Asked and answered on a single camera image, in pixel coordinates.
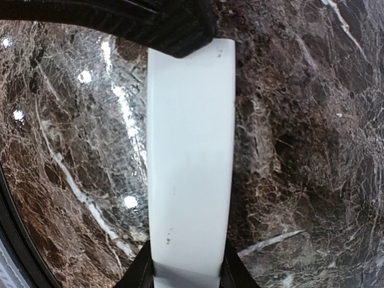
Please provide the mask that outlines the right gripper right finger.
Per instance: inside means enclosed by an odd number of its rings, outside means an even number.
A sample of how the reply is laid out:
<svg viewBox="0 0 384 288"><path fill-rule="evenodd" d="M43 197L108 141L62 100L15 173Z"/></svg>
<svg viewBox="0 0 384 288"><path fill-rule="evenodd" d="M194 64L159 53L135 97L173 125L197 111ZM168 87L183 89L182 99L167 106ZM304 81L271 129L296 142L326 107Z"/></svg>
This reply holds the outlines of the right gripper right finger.
<svg viewBox="0 0 384 288"><path fill-rule="evenodd" d="M260 288L229 240L226 241L223 264L221 266L220 287Z"/></svg>

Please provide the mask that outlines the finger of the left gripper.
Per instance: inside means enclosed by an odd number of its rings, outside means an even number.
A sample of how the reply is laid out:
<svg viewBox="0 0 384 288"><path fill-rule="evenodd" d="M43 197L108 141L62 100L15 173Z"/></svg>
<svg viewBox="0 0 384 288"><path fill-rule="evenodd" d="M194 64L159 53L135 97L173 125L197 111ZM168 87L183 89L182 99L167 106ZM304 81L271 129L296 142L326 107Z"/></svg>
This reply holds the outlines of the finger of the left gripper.
<svg viewBox="0 0 384 288"><path fill-rule="evenodd" d="M83 26L184 58L216 36L209 1L2 0L2 20Z"/></svg>

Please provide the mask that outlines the white remote control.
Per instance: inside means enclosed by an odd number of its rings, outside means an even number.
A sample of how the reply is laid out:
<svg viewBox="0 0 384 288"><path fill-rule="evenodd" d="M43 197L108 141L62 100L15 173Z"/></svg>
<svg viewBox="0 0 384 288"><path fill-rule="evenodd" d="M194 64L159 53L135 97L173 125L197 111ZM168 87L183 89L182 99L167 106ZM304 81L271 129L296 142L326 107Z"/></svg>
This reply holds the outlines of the white remote control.
<svg viewBox="0 0 384 288"><path fill-rule="evenodd" d="M147 173L155 287L218 287L235 133L235 43L176 59L150 50Z"/></svg>

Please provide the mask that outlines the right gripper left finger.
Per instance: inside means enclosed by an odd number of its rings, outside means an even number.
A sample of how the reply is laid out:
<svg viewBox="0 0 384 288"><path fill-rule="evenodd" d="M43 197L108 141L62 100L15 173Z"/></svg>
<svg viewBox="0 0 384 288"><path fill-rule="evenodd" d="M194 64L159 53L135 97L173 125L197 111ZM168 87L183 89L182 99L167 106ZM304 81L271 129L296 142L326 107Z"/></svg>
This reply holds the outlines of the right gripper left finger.
<svg viewBox="0 0 384 288"><path fill-rule="evenodd" d="M153 263L150 241L146 241L114 288L153 288Z"/></svg>

